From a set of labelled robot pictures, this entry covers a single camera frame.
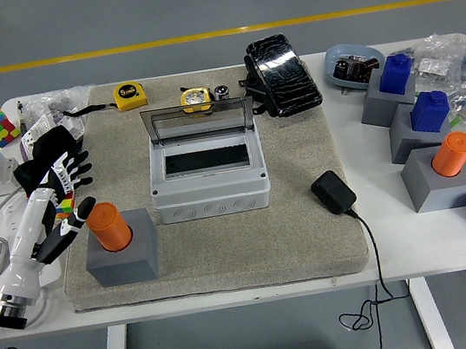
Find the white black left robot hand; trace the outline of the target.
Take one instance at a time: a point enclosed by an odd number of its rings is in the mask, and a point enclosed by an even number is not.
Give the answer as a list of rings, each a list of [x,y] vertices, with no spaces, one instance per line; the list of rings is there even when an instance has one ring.
[[[68,193],[90,184],[81,177],[92,168],[89,152],[71,149],[59,155],[47,167],[25,162],[16,170],[16,178],[29,196],[20,227],[16,231],[9,264],[0,275],[0,305],[33,303],[39,298],[39,273],[54,262],[80,232],[96,204],[87,197],[73,214],[55,227],[55,207]]]

